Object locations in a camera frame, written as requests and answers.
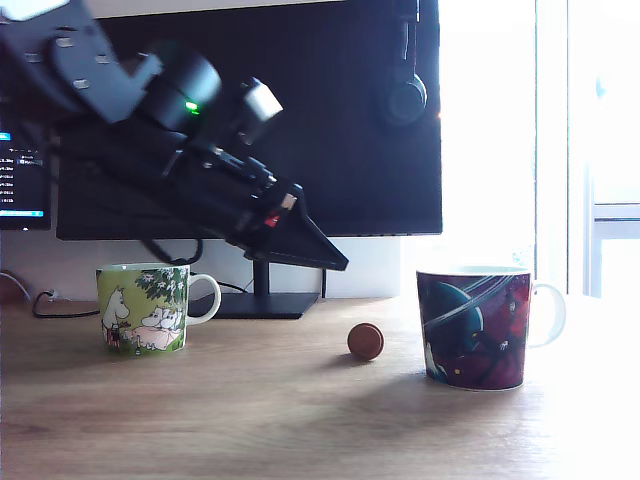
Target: white mug handle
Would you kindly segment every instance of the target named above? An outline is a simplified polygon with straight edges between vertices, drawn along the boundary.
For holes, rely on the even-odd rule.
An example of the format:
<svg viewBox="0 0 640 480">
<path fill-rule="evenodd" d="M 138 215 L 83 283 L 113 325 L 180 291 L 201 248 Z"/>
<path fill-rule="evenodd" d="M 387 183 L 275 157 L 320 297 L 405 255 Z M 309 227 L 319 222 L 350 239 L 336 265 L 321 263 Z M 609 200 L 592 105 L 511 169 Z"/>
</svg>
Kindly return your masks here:
<svg viewBox="0 0 640 480">
<path fill-rule="evenodd" d="M 198 275 L 190 275 L 189 276 L 189 286 L 193 285 L 198 280 L 206 280 L 213 287 L 213 305 L 209 309 L 207 313 L 202 315 L 201 317 L 190 317 L 187 315 L 187 325 L 199 325 L 204 322 L 208 322 L 211 320 L 216 313 L 218 313 L 218 309 L 220 308 L 220 302 L 222 301 L 222 293 L 220 292 L 220 285 L 216 282 L 215 278 L 210 275 L 205 275 L 203 273 L 199 273 Z"/>
<path fill-rule="evenodd" d="M 567 322 L 567 304 L 564 300 L 564 295 L 560 293 L 553 285 L 549 285 L 548 283 L 538 283 L 534 282 L 533 288 L 531 289 L 531 296 L 533 300 L 533 294 L 536 290 L 540 290 L 541 288 L 546 288 L 551 291 L 553 297 L 553 303 L 555 304 L 556 316 L 553 321 L 553 326 L 551 327 L 551 331 L 547 336 L 547 339 L 542 343 L 537 343 L 535 345 L 527 344 L 529 348 L 538 348 L 544 347 L 545 345 L 549 345 L 555 339 L 557 339 L 562 331 L 564 330 L 564 325 Z"/>
</svg>

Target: robotic arm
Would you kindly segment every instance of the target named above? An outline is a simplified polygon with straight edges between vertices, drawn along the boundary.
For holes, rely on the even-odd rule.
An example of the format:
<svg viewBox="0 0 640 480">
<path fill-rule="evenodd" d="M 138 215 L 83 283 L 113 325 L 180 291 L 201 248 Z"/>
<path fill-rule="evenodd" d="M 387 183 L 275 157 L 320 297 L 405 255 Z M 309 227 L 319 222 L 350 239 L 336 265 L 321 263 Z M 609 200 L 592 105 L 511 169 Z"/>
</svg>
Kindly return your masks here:
<svg viewBox="0 0 640 480">
<path fill-rule="evenodd" d="M 251 145 L 282 111 L 266 85 L 251 79 L 223 94 L 203 56 L 167 41 L 121 64 L 81 0 L 22 21 L 10 14 L 0 12 L 3 118 L 45 127 L 49 152 L 94 162 L 248 259 L 347 267 L 308 217 L 300 185 L 223 148 Z"/>
</svg>

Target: monitor base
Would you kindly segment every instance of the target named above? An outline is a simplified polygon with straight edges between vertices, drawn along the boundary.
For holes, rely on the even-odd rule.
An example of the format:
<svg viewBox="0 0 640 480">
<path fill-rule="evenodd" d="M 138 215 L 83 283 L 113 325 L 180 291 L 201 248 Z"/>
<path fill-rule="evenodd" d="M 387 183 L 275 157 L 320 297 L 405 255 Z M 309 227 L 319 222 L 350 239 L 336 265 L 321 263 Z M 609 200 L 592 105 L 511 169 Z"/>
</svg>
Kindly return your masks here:
<svg viewBox="0 0 640 480">
<path fill-rule="evenodd" d="M 297 320 L 318 300 L 317 293 L 270 293 L 257 296 L 250 293 L 223 293 L 220 319 L 284 319 Z M 205 314 L 213 305 L 213 295 L 189 302 L 189 315 Z"/>
</svg>

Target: monitor stand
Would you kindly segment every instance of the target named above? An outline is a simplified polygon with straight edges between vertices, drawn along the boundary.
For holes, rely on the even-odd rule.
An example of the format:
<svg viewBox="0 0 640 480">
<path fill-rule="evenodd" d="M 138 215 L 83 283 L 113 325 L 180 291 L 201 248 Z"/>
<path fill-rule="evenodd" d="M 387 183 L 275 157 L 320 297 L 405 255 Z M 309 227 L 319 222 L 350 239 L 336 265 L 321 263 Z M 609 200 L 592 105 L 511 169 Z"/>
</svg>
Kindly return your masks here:
<svg viewBox="0 0 640 480">
<path fill-rule="evenodd" d="M 270 293 L 269 263 L 253 262 L 254 293 L 223 293 L 216 318 L 296 320 L 318 300 L 317 293 Z M 189 315 L 204 315 L 213 295 L 189 302 Z"/>
</svg>

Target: computer monitor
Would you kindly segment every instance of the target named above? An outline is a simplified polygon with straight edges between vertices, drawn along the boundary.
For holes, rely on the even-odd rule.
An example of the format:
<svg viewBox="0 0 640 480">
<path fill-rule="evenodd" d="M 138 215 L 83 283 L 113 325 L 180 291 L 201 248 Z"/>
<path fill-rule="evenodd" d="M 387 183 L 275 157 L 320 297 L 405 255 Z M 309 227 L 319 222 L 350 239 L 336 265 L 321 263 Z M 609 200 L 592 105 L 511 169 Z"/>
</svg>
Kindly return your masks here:
<svg viewBox="0 0 640 480">
<path fill-rule="evenodd" d="M 391 5 L 390 0 L 321 2 L 111 18 L 101 26 L 120 58 L 136 55 L 158 37 L 171 38 L 207 57 L 223 88 L 235 88 L 250 77 L 268 85 L 284 111 L 251 147 L 251 155 L 276 176 L 303 186 L 309 215 L 327 236 L 438 234 L 437 2 L 422 2 L 417 29 L 417 73 L 428 92 L 426 110 L 406 127 L 390 125 L 379 111 L 398 48 Z M 57 235 L 63 240 L 131 238 L 122 218 L 98 213 L 78 189 L 150 214 L 140 220 L 150 236 L 189 237 L 179 222 L 153 217 L 162 212 L 142 196 L 99 177 L 87 181 L 72 162 L 61 162 L 60 177 L 75 185 L 60 188 Z M 267 295 L 268 283 L 265 287 L 268 270 L 254 270 L 255 292 L 274 301 Z M 223 307 L 233 309 L 231 302 L 225 299 Z M 256 308 L 268 309 L 264 302 Z M 221 316 L 227 315 L 223 307 Z M 259 311 L 255 316 L 271 315 Z"/>
<path fill-rule="evenodd" d="M 19 139 L 0 117 L 0 230 L 48 230 L 51 186 L 40 171 L 48 165 L 40 152 Z"/>
</svg>

